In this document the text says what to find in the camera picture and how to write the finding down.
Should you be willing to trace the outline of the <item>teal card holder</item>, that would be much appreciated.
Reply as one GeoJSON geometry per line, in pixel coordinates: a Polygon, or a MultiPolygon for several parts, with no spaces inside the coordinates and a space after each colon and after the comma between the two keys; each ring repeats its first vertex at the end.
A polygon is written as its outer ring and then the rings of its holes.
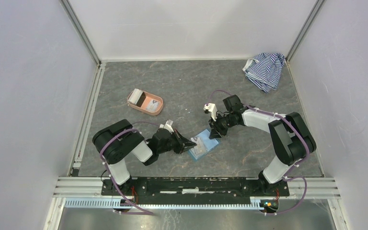
{"type": "Polygon", "coordinates": [[[210,139],[209,136],[210,130],[205,129],[198,135],[190,138],[190,140],[196,144],[195,147],[188,151],[188,154],[194,161],[198,161],[219,145],[218,139],[210,139]]]}

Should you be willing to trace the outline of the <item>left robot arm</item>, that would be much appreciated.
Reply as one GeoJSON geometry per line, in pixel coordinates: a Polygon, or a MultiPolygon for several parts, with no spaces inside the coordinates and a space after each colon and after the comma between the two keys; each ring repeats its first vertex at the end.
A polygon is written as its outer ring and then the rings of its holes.
{"type": "Polygon", "coordinates": [[[123,119],[94,134],[92,143],[100,154],[113,189],[119,195],[128,194],[132,187],[132,176],[125,160],[127,156],[133,155],[148,166],[162,153],[182,154],[197,146],[173,128],[172,120],[157,127],[153,136],[146,139],[135,128],[135,123],[123,119]]]}

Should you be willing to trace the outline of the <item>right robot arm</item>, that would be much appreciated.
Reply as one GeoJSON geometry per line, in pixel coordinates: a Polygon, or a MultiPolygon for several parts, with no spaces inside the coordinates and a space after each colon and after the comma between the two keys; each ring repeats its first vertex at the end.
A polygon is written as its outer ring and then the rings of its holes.
{"type": "Polygon", "coordinates": [[[261,110],[241,102],[237,95],[223,100],[226,111],[220,112],[214,103],[204,105],[204,112],[210,114],[210,139],[222,138],[234,126],[252,127],[269,133],[275,157],[259,173],[258,191],[271,195],[277,189],[277,182],[286,178],[317,149],[316,142],[299,113],[278,114],[261,110]]]}

